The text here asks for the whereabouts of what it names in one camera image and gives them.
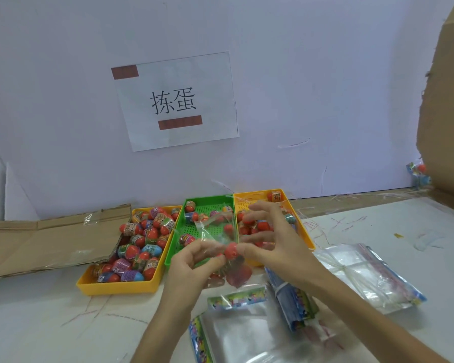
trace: white table surface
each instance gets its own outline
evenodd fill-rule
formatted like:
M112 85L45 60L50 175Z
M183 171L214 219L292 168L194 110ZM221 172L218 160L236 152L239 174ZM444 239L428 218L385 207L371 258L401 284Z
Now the white table surface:
M428 199L367 207L304 220L320 246L363 242L429 299L390 317L454 362L454 214ZM423 234L438 237L425 251L412 245ZM398 233L404 238L396 238ZM128 362L160 301L153 295L84 296L75 282L85 266L0 280L0 362ZM259 282L262 275L254 277ZM193 315L206 310L202 292ZM316 361L376 361L351 334L317 349ZM194 363L188 333L172 362Z

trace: perforated tray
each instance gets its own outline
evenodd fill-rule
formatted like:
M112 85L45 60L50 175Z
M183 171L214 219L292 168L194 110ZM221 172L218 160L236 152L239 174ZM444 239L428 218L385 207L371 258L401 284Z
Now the perforated tray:
M195 204L196 204L195 211L199 214L204 213L204 214L210 215L210 212L213 210L222 211L222 208L225 205L229 205L232 208L232 210L234 210L234 199L233 199L232 195L189 198L189 199L185 200L185 203L190 200L195 202ZM171 242L170 248L168 250L168 254L166 256L166 260L165 260L166 269L170 268L171 258L177 252L179 252L181 250L179 239L183 233L191 234L195 238L200 236L195 227L195 224L190 224L185 219L185 212L183 210L185 208L185 203L183 204L182 211L178 215L178 219L177 219L176 229L178 232L175 232L173 234L172 242ZM223 233L224 225L225 225L225 223L220 224L220 225L210 224L209 233L212 234L212 236L216 236L216 235ZM237 233L236 222L233 222L233 225L235 227L234 232Z

